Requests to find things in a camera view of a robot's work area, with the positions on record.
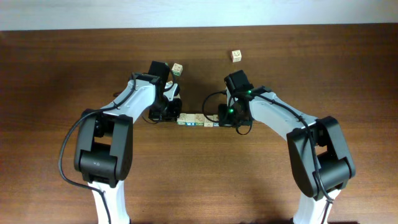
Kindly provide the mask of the wooden block letter S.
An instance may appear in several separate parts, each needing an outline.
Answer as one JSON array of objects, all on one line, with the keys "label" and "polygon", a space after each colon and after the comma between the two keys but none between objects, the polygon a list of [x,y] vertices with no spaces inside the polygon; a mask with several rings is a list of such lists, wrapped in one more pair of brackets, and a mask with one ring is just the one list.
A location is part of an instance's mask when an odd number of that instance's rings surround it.
[{"label": "wooden block letter S", "polygon": [[186,118],[187,118],[187,114],[186,113],[180,113],[178,118],[177,118],[177,124],[178,125],[185,125]]}]

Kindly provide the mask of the wooden block blue 5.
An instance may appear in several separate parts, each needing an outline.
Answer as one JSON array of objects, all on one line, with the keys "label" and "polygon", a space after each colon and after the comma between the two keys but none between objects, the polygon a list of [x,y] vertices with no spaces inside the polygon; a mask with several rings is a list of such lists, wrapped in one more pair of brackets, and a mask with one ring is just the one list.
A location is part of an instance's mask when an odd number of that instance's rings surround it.
[{"label": "wooden block blue 5", "polygon": [[213,126],[214,127],[218,127],[219,126],[219,119],[218,119],[218,115],[217,114],[214,114],[213,115]]}]

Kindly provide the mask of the wooden block letter M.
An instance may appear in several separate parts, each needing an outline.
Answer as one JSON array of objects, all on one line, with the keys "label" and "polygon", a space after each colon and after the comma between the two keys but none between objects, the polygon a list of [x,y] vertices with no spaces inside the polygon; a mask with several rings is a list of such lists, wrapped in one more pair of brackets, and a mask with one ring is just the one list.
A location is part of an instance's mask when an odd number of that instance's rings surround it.
[{"label": "wooden block letter M", "polygon": [[213,127],[214,123],[213,123],[213,116],[209,115],[207,117],[204,117],[204,127]]}]

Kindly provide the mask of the wooden block green V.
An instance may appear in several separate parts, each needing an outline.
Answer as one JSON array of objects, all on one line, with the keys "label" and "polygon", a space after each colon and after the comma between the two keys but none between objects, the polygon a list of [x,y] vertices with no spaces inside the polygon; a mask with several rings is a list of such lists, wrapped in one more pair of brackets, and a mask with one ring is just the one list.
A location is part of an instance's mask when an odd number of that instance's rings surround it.
[{"label": "wooden block green V", "polygon": [[195,114],[195,125],[196,126],[203,126],[204,120],[205,120],[205,117],[203,114]]}]

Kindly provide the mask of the wooden block blue side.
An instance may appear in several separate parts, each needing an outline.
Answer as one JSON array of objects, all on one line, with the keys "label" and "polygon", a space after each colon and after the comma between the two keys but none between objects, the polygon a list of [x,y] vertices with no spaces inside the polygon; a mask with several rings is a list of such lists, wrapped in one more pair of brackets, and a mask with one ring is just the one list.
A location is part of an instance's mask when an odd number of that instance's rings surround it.
[{"label": "wooden block blue side", "polygon": [[196,125],[195,114],[186,114],[185,124],[187,126],[195,126]]}]

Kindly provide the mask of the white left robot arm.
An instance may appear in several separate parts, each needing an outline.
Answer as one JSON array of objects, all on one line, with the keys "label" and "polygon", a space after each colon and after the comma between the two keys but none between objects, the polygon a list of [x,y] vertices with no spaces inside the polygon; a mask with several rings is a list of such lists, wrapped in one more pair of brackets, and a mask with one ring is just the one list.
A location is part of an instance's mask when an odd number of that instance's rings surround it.
[{"label": "white left robot arm", "polygon": [[179,86],[170,67],[153,61],[146,73],[133,73],[127,87],[99,110],[85,110],[79,124],[74,168],[93,193],[99,223],[130,223],[124,181],[132,166],[133,125],[147,110],[154,123],[175,122],[181,112]]}]

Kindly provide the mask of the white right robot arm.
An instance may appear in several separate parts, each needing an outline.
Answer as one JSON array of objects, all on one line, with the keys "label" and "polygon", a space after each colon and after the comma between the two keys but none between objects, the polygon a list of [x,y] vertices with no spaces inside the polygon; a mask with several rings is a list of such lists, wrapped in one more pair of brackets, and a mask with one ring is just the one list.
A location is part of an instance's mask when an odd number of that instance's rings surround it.
[{"label": "white right robot arm", "polygon": [[335,198],[356,175],[339,122],[295,109],[271,89],[254,87],[242,70],[226,76],[224,83],[227,102],[218,107],[219,126],[252,128],[258,121],[283,137],[301,191],[292,223],[327,223]]}]

